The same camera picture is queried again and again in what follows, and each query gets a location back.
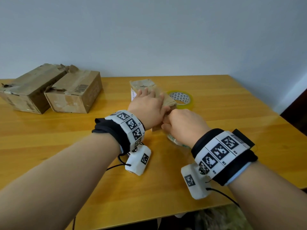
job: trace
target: forearm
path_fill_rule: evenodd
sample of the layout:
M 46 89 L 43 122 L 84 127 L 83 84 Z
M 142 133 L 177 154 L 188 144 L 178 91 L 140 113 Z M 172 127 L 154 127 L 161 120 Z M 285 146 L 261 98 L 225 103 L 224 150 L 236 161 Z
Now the forearm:
M 92 133 L 0 192 L 0 229 L 63 229 L 93 192 L 120 146 Z
M 305 229 L 307 195 L 259 162 L 229 186 L 254 229 Z

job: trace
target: hand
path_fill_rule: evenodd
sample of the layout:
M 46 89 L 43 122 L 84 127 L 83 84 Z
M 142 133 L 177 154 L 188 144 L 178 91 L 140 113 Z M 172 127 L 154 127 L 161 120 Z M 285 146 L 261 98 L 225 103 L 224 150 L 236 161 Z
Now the hand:
M 170 111 L 169 106 L 162 106 L 164 95 L 161 93 L 155 98 L 156 92 L 152 90 L 148 92 L 148 88 L 144 91 L 138 91 L 128 107 L 128 111 L 134 114 L 145 126 L 145 130 L 160 124 L 166 112 Z
M 180 143 L 190 148 L 208 131 L 211 130 L 201 116 L 188 109 L 174 109 L 163 119 L 161 126 Z

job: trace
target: torn cardboard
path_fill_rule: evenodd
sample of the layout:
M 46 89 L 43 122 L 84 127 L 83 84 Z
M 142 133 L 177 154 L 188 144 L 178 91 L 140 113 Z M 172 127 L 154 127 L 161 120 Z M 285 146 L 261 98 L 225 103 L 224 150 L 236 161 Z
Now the torn cardboard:
M 140 81 L 130 81 L 131 86 L 131 100 L 136 96 L 139 89 L 142 91 L 147 87 L 148 91 L 155 90 L 156 96 L 162 93 L 162 90 L 150 79 L 140 80 Z M 171 110 L 177 108 L 177 103 L 172 99 L 166 92 L 164 93 L 163 106 L 170 106 Z M 152 131 L 160 130 L 161 124 L 152 128 Z
M 102 89 L 100 72 L 69 66 L 68 73 L 45 91 L 56 112 L 88 113 Z
M 43 114 L 50 107 L 45 89 L 60 80 L 67 67 L 43 64 L 16 78 L 12 84 L 2 84 L 0 96 L 15 110 Z

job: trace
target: left hand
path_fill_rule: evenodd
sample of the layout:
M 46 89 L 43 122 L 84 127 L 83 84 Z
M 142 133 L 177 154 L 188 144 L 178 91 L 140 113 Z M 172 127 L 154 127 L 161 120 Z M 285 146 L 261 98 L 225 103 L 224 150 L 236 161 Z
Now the left hand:
M 145 126 L 145 130 L 162 122 L 166 112 L 170 110 L 169 106 L 162 106 L 164 95 L 161 93 L 158 97 L 154 90 L 148 92 L 148 88 L 144 91 L 138 91 L 128 107 L 128 111 L 134 114 Z

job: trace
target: wooden table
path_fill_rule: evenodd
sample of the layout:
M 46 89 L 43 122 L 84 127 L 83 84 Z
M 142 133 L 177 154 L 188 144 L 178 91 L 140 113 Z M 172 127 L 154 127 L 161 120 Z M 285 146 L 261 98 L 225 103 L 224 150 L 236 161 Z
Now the wooden table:
M 90 134 L 94 118 L 126 109 L 131 100 L 129 81 L 146 78 L 102 78 L 103 91 L 88 114 L 13 111 L 0 99 L 0 188 Z M 165 91 L 190 93 L 193 111 L 210 127 L 238 128 L 255 142 L 253 150 L 259 161 L 297 187 L 307 187 L 307 138 L 230 76 L 149 78 Z M 193 162 L 188 149 L 169 141 L 162 131 L 147 131 L 144 143 L 152 150 L 144 174 L 137 176 L 123 167 L 107 171 L 78 213 L 76 230 L 108 228 L 230 203 L 218 193 L 202 200 L 191 197 L 180 172 Z M 228 188 L 212 185 L 232 197 Z

